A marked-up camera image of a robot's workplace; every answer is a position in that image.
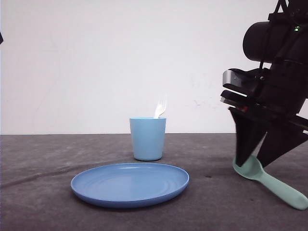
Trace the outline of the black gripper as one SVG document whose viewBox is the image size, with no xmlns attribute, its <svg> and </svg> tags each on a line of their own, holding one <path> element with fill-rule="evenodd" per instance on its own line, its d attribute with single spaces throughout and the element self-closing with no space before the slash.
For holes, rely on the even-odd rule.
<svg viewBox="0 0 308 231">
<path fill-rule="evenodd" d="M 222 101 L 229 108 L 236 127 L 235 163 L 242 166 L 267 134 L 257 154 L 266 167 L 280 156 L 308 140 L 303 131 L 308 121 L 299 117 L 308 97 L 308 64 L 278 60 L 270 68 L 257 69 L 258 85 L 245 95 L 225 88 Z"/>
</svg>

